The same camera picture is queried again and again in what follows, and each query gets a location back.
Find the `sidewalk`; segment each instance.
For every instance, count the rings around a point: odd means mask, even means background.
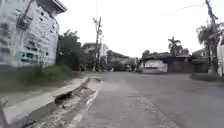
[[[64,86],[42,86],[40,89],[32,91],[0,94],[0,100],[3,103],[7,102],[3,111],[8,124],[16,123],[34,111],[43,109],[45,106],[50,105],[52,107],[53,105],[56,107],[54,103],[55,97],[79,88],[89,80],[88,76],[67,81],[64,83]]]

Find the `power line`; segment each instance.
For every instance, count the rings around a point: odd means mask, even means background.
[[[161,14],[160,16],[168,15],[168,14],[170,14],[170,13],[174,13],[174,12],[181,11],[181,10],[183,10],[183,9],[187,9],[187,8],[191,8],[191,7],[203,7],[204,5],[206,5],[206,2],[202,2],[202,3],[200,3],[200,4],[189,5],[189,6],[186,6],[186,7],[183,7],[183,8],[179,8],[179,9],[177,9],[177,10],[175,10],[175,11],[170,11],[170,12]]]

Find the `utility pole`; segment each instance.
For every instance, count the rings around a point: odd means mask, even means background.
[[[101,17],[99,19],[99,21],[97,21],[97,19],[94,20],[95,24],[96,24],[96,57],[97,60],[100,59],[100,49],[99,49],[99,35],[101,34]],[[97,70],[99,71],[100,69],[100,65],[97,63],[97,61],[95,61],[95,67],[97,68]]]
[[[205,3],[206,3],[206,5],[207,5],[207,7],[208,7],[208,15],[210,16],[210,18],[211,18],[211,20],[212,20],[212,24],[211,24],[211,27],[212,27],[212,33],[216,33],[217,32],[217,28],[216,28],[216,23],[215,23],[215,15],[213,14],[213,12],[212,12],[212,7],[211,7],[211,5],[210,5],[210,3],[209,3],[210,1],[208,1],[208,0],[205,0]],[[210,45],[210,60],[211,60],[211,64],[210,64],[210,67],[209,67],[209,72],[211,73],[214,73],[214,72],[216,72],[216,71],[214,71],[215,70],[215,68],[214,68],[214,53],[213,53],[213,50],[212,50],[213,48],[211,47],[211,45]]]

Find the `roof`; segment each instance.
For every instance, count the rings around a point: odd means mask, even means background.
[[[197,50],[197,51],[193,52],[192,55],[199,55],[200,56],[204,52],[205,52],[205,48],[202,48],[200,50]]]
[[[59,0],[52,0],[52,2],[58,7],[60,13],[68,10]]]
[[[188,52],[186,52],[186,51],[178,53],[177,56],[172,56],[172,54],[168,53],[168,52],[157,53],[157,54],[150,55],[150,56],[148,56],[144,59],[141,59],[140,61],[144,61],[144,60],[164,60],[164,59],[167,59],[167,58],[189,58],[189,57],[191,57],[188,54]]]
[[[129,58],[128,56],[122,55],[120,53],[116,53],[113,51],[108,51],[108,56],[115,56],[115,57],[120,57],[120,58]]]

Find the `concrete road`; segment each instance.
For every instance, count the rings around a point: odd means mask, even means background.
[[[223,128],[224,85],[187,75],[104,73],[79,128]]]

